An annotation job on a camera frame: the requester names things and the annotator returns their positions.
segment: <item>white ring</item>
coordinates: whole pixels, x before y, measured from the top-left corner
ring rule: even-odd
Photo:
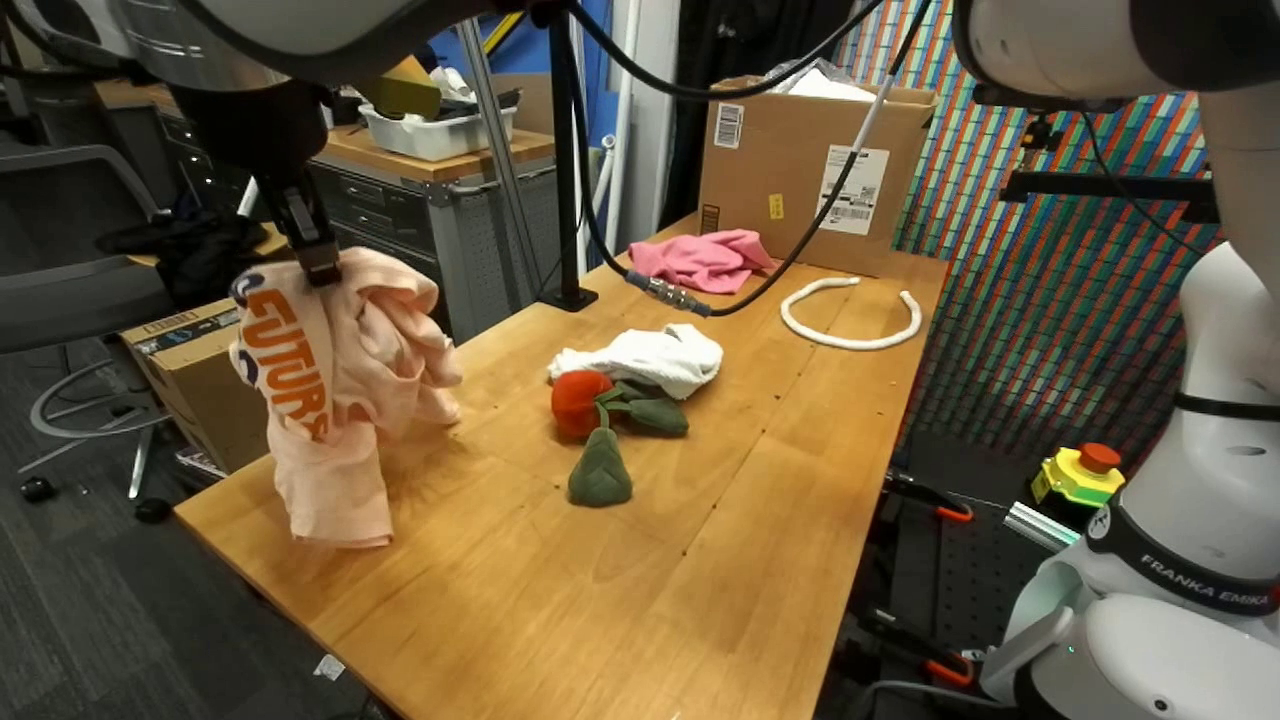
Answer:
[[[864,278],[858,278],[858,276],[813,278],[813,284],[805,284],[801,293],[791,293],[791,294],[778,304],[778,315],[785,315],[785,322],[786,322],[795,335],[805,335],[805,340],[813,340],[813,342],[827,342],[827,347],[846,347],[846,351],[890,347],[890,342],[904,342],[904,340],[913,340],[913,335],[919,330],[922,312],[919,312],[919,304],[917,304],[913,293],[894,293],[894,294],[908,304],[913,321],[908,321],[898,330],[890,330],[890,335],[827,335],[827,330],[815,330],[815,329],[806,329],[806,322],[801,322],[801,321],[791,315],[791,304],[801,304],[805,294],[815,294],[815,293],[827,293],[827,289],[855,289],[855,284],[864,284]]]

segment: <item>green cloth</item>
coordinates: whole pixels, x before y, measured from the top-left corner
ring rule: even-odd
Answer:
[[[603,423],[589,434],[589,446],[568,475],[568,504],[609,509],[623,501],[632,501],[632,470],[611,427]]]
[[[685,406],[650,383],[614,379],[599,403],[609,419],[634,434],[687,434]]]

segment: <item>floor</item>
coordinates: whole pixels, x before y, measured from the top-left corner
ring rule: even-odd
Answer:
[[[52,446],[22,423],[60,351],[0,356],[0,456]],[[134,524],[129,441],[48,467],[60,494],[0,489],[0,720],[357,720],[362,689],[318,680],[318,647],[262,609],[180,524]],[[151,494],[180,501],[175,467]]]

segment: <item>white cloth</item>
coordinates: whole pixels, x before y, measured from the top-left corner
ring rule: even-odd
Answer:
[[[650,379],[673,400],[687,400],[713,383],[723,363],[723,347],[693,322],[669,322],[659,330],[621,330],[599,351],[563,347],[551,356],[547,377],[599,369],[609,377]]]
[[[454,423],[453,340],[426,315],[440,289],[406,265],[346,246],[340,284],[309,289],[301,265],[256,265],[232,294],[244,306],[229,347],[268,400],[268,446],[292,537],[382,545],[390,509],[381,434],[421,417]]]

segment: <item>pink cloth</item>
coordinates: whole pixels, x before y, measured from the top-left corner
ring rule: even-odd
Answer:
[[[268,400],[292,537],[362,546],[390,537],[381,434],[454,423],[459,377],[426,315],[440,294],[426,276],[367,246],[346,246],[340,266],[326,289],[309,289],[301,265],[248,266],[232,284],[244,306],[232,363]]]
[[[632,243],[626,257],[645,276],[713,294],[730,294],[750,272],[763,276],[774,265],[749,229]]]

